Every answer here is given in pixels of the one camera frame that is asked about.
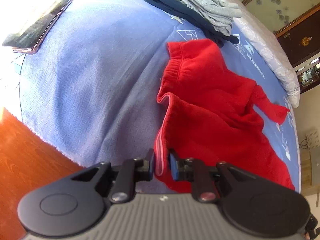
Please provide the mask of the red pants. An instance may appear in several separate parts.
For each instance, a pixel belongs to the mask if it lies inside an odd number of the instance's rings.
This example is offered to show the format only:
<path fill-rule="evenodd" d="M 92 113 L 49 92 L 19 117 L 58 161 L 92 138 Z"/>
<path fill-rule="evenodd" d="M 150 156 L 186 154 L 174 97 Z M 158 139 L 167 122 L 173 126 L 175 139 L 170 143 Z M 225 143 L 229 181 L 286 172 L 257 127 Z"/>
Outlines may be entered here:
<path fill-rule="evenodd" d="M 272 103 L 254 80 L 235 74 L 209 39 L 168 43 L 170 59 L 156 100 L 167 105 L 155 140 L 155 175 L 171 190 L 189 193 L 191 184 L 175 181 L 169 151 L 214 166 L 225 161 L 294 189 L 285 163 L 263 134 L 264 120 L 282 124 L 288 114 Z"/>

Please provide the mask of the blue patterned bed sheet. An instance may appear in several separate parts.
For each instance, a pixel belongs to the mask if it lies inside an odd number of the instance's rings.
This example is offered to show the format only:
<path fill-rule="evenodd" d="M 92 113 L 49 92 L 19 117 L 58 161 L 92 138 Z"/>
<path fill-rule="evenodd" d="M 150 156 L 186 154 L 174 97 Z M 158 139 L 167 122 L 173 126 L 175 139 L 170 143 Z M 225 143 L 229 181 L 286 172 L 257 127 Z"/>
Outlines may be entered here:
<path fill-rule="evenodd" d="M 1 0 L 1 39 L 56 0 Z M 82 166 L 152 148 L 168 42 L 203 32 L 144 0 L 72 0 L 33 55 L 1 49 L 5 108 Z"/>

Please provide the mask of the grey side table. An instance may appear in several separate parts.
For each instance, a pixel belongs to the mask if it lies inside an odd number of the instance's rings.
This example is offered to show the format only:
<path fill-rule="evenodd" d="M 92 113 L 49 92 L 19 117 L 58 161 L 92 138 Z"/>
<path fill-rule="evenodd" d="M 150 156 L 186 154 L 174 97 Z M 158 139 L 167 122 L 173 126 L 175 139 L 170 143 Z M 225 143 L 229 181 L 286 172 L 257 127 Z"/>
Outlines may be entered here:
<path fill-rule="evenodd" d="M 319 166 L 312 164 L 310 151 L 300 151 L 301 193 L 310 196 L 319 193 Z"/>

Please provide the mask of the white perforated box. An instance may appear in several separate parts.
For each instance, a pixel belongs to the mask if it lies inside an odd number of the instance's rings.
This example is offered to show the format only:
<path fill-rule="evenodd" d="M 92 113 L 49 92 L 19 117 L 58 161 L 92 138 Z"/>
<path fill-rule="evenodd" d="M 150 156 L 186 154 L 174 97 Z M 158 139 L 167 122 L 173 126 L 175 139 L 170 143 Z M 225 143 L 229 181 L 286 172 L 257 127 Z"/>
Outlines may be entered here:
<path fill-rule="evenodd" d="M 313 129 L 306 133 L 306 140 L 309 150 L 314 150 L 320 147 L 319 130 Z"/>

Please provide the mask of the smartphone with lit screen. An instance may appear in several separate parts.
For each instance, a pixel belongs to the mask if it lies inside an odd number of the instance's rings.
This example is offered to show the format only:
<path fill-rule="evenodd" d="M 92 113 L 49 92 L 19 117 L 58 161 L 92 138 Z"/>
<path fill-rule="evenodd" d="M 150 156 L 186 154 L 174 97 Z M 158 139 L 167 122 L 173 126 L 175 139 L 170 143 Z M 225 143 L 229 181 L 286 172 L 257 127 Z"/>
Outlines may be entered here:
<path fill-rule="evenodd" d="M 72 0 L 48 1 L 37 11 L 28 13 L 5 37 L 2 46 L 10 48 L 15 53 L 35 54 L 71 3 Z"/>

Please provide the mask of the white quilted comforter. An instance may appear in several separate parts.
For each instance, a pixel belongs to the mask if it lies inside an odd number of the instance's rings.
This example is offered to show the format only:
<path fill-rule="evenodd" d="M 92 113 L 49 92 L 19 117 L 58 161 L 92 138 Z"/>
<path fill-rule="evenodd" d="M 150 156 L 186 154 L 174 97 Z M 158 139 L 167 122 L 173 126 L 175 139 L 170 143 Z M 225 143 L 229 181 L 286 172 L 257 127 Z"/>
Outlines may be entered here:
<path fill-rule="evenodd" d="M 279 79 L 292 107 L 297 108 L 300 101 L 298 77 L 278 40 L 239 0 L 226 1 L 236 3 L 239 6 L 242 11 L 242 17 L 236 18 L 234 24 Z"/>

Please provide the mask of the dark wooden cabinet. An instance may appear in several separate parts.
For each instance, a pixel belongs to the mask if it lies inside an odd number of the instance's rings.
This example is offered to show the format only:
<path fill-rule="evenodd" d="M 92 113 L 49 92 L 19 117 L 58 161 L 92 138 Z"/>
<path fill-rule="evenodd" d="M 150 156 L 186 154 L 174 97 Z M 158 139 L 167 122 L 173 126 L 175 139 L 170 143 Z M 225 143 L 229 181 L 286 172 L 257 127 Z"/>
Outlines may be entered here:
<path fill-rule="evenodd" d="M 276 37 L 298 77 L 300 92 L 319 85 L 319 5 L 290 23 Z"/>

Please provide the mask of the light grey folded garment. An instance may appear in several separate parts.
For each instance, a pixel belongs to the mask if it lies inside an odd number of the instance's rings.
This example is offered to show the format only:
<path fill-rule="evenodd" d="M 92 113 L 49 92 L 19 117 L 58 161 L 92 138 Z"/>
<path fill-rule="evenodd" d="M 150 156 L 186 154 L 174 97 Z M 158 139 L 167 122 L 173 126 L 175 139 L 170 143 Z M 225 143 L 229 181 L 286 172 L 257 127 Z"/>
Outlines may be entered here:
<path fill-rule="evenodd" d="M 235 18 L 241 18 L 239 5 L 227 0 L 177 0 L 193 9 L 213 25 L 216 31 L 231 36 Z"/>

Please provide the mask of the dark navy folded garment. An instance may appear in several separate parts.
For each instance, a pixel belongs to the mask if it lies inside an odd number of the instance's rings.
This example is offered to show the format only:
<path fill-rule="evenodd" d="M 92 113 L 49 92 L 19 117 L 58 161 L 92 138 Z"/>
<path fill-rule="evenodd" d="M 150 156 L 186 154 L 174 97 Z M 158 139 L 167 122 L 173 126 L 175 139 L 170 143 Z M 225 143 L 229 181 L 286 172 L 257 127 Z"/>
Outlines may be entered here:
<path fill-rule="evenodd" d="M 232 44 L 238 44 L 239 39 L 233 35 L 226 36 L 219 31 L 216 31 L 213 25 L 202 17 L 195 10 L 187 7 L 183 3 L 177 0 L 144 0 L 150 5 L 169 13 L 172 16 L 177 16 L 188 21 L 192 25 L 200 28 L 205 37 L 215 42 L 220 48 L 225 44 L 225 41 L 229 41 Z"/>

